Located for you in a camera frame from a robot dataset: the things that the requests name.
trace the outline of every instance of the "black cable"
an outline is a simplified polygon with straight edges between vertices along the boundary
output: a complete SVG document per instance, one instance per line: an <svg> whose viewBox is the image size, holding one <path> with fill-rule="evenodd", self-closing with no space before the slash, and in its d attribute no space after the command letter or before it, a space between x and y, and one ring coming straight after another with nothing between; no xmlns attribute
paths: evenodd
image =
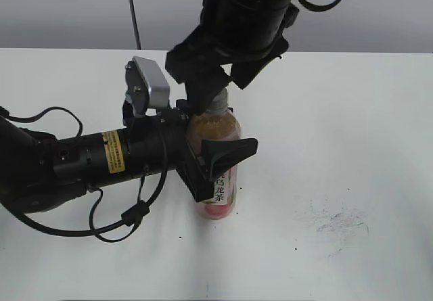
<svg viewBox="0 0 433 301"><path fill-rule="evenodd" d="M141 49L140 34L138 31L137 18L135 17L134 0L128 0L128 1L129 1L129 11L131 12L131 18L133 21L135 44L137 44L137 49Z"/></svg>
<svg viewBox="0 0 433 301"><path fill-rule="evenodd" d="M81 135L83 134L83 124L80 121L80 119L75 116L74 113L72 113L70 110L67 110L66 108L63 108L63 107L53 106L53 107L47 108L46 110L43 110L42 112L40 112L37 115L31 116L31 117L15 117L15 116L10 116L9 111L7 111L5 108L0 106L0 116L4 117L7 120L10 120L12 122L28 124L28 123L33 123L33 122L36 122L37 120L40 120L42 117L44 117L44 115L46 115L47 113L49 113L52 110L61 110L65 113L68 113L78 122L78 132L74 137L74 141L79 139L81 137Z"/></svg>
<svg viewBox="0 0 433 301"><path fill-rule="evenodd" d="M158 185L156 186L155 191L152 194L152 196L150 196L149 200L146 202L146 204L148 206L151 206L155 202L155 200L158 198L158 196L160 195L162 188L164 187L165 180L167 178L167 172L168 172L167 144L166 144L164 135L162 134L162 131L160 129L159 124L156 124L156 130L157 130L158 136L160 137L160 140L161 140L162 153L163 153L164 159L162 161L162 171L161 171L161 177L160 177L160 180L158 182Z"/></svg>
<svg viewBox="0 0 433 301"><path fill-rule="evenodd" d="M8 210L12 215L14 215L18 220L23 222L25 225L28 225L30 228L40 231L42 233L46 233L48 235L56 235L59 237L90 237L94 235L94 232L92 230L60 230L60 229L54 229L50 227L46 227L45 225L42 225L41 223L38 223L28 216L26 216L24 213L15 210L14 208L8 206L7 204L3 204L6 210ZM108 231L115 230L119 227L123 226L123 221L117 221L116 223L113 223L111 225L107 225L106 227L95 229L98 233L105 233Z"/></svg>
<svg viewBox="0 0 433 301"><path fill-rule="evenodd" d="M102 237L100 235L100 232L95 228L95 224L94 224L94 218L95 218L95 211L97 206L99 205L99 203L102 201L102 198L104 196L104 193L102 191L102 189L98 188L96 189L97 191L99 191L99 197L96 200L96 202L94 203L94 205L92 206L92 209L90 210L90 214L89 214L89 226L90 226L90 231L92 232L92 235L94 235L96 238L98 238L99 240L103 241L103 242L109 242L109 243L113 243L113 242L120 242L122 240L125 240L127 237L129 237L130 235L132 235L134 233L135 230L138 229L138 227L141 224L141 219L136 219L135 223L134 223L134 227L131 229L131 231L129 231L129 233L127 235L125 235L124 237L121 237L119 239L107 239L105 237Z"/></svg>
<svg viewBox="0 0 433 301"><path fill-rule="evenodd" d="M323 12L323 11L330 10L330 9L334 8L335 6L337 6L337 4L339 4L341 2L341 0L335 0L328 5L315 5L315 4L312 4L311 2L309 2L307 0L298 0L298 1L305 9L308 9L308 10L314 11L314 12Z"/></svg>
<svg viewBox="0 0 433 301"><path fill-rule="evenodd" d="M149 200L147 202L141 201L141 191L142 191L143 186L144 186L145 175L147 172L147 165L145 165L143 167L143 174L140 178L139 190L138 190L138 194L137 194L137 203L127 211L127 212L129 212L129 211L133 212L130 215L134 216L134 219L133 219L134 220L134 222L133 222L134 226L131 229L131 231L129 231L129 233L127 235L125 235L124 237L121 237L118 239L108 239L108 238L103 237L99 232L96 231L96 229L95 229L95 211L96 211L97 206L102 201L102 198L104 196L102 189L100 189L100 188L96 189L99 191L100 195L99 195L98 199L96 200L96 202L94 203L94 205L92 206L92 209L90 210L89 226L90 226L90 230L94 231L93 235L103 242L108 242L108 243L120 242L122 240L125 240L130 235L132 235L139 228L139 226L143 220L143 217L149 212L149 207L156 201L156 199L158 198L158 196L160 195L160 193L162 191L162 188L164 187L165 180L167 178L167 172L168 172L167 144L166 144L164 135L162 134L162 131L160 130L159 122L156 123L156 130L157 130L158 136L160 137L160 140L161 140L162 151L163 151L163 155L164 155L164 159L162 161L162 170L161 170L160 180L158 181L158 184L155 188L155 191L150 196Z"/></svg>

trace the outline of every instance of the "bottle cap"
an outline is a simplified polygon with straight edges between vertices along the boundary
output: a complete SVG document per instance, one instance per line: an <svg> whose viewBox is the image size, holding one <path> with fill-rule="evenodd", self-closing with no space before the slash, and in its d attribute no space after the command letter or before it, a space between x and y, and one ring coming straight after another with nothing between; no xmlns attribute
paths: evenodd
<svg viewBox="0 0 433 301"><path fill-rule="evenodd" d="M229 107L227 89L224 88L214 97L208 108L206 109L207 114L222 114L227 111Z"/></svg>

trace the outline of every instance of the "yellow label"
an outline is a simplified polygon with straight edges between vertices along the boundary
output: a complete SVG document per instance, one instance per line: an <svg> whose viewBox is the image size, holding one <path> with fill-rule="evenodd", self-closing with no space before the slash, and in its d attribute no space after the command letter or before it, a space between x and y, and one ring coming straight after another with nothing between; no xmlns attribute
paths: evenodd
<svg viewBox="0 0 433 301"><path fill-rule="evenodd" d="M124 171L122 145L117 131L103 132L102 139L104 140L110 174Z"/></svg>

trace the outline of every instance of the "white table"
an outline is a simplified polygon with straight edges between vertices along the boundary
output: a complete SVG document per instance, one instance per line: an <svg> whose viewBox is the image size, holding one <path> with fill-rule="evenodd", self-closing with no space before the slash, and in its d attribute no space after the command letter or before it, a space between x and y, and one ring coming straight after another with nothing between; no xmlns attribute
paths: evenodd
<svg viewBox="0 0 433 301"><path fill-rule="evenodd" d="M85 133L119 128L133 55L164 65L162 51L2 49L1 105L64 106ZM169 81L174 101L183 86ZM433 300L433 55L287 53L229 94L244 137L260 141L230 217L197 216L174 172L119 244L43 235L0 208L1 299ZM30 127L76 131L60 112ZM107 187L97 225L137 186ZM96 197L34 218L87 229Z"/></svg>

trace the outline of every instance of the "bolt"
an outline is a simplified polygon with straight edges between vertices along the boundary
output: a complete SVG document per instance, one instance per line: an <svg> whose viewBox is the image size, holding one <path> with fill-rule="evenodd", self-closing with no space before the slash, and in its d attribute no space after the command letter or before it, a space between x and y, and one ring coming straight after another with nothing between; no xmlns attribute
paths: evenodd
<svg viewBox="0 0 433 301"><path fill-rule="evenodd" d="M141 92L141 87L140 86L134 86L134 93L140 94L140 92Z"/></svg>

